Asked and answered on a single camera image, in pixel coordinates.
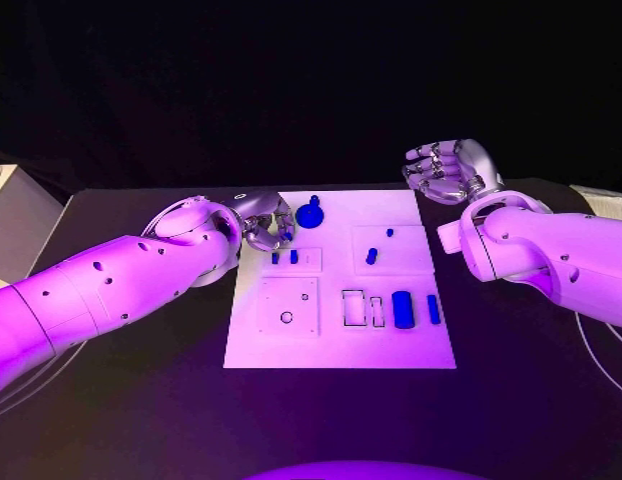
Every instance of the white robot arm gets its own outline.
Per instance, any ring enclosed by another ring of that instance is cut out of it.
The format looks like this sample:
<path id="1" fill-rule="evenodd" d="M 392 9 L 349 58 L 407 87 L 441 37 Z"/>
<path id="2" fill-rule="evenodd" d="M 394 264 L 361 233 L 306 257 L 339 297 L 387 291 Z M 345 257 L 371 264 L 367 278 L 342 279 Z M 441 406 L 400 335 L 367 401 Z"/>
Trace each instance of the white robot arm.
<path id="1" fill-rule="evenodd" d="M 470 201 L 459 221 L 439 229 L 447 253 L 463 252 L 473 275 L 532 285 L 584 315 L 622 327 L 622 221 L 554 214 L 506 191 L 492 158 L 475 140 L 411 150 L 404 175 L 440 203 Z"/>
<path id="2" fill-rule="evenodd" d="M 188 198 L 142 236 L 98 245 L 0 289 L 0 390 L 70 347 L 219 280 L 238 265 L 243 237 L 264 251 L 289 244 L 293 218 L 274 192 L 238 195 L 224 204 Z"/>

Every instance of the small blue piece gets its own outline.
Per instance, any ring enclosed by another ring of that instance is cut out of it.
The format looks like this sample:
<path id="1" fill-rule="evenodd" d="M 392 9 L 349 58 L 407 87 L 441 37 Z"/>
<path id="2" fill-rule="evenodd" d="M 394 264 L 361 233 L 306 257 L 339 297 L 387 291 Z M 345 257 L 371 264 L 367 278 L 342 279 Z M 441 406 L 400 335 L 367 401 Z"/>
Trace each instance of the small blue piece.
<path id="1" fill-rule="evenodd" d="M 439 325 L 441 323 L 441 315 L 439 313 L 439 302 L 437 302 L 437 296 L 430 295 L 427 297 L 427 300 L 430 301 L 430 316 L 431 316 L 431 323 L 434 325 Z"/>
<path id="2" fill-rule="evenodd" d="M 416 328 L 416 313 L 413 311 L 413 297 L 410 292 L 394 292 L 395 328 Z"/>
<path id="3" fill-rule="evenodd" d="M 374 265 L 377 263 L 377 257 L 379 256 L 379 251 L 375 248 L 369 249 L 369 256 L 367 257 L 367 263 Z"/>
<path id="4" fill-rule="evenodd" d="M 305 228 L 316 228 L 323 223 L 325 215 L 320 203 L 319 195 L 313 195 L 309 204 L 297 209 L 297 223 Z"/>

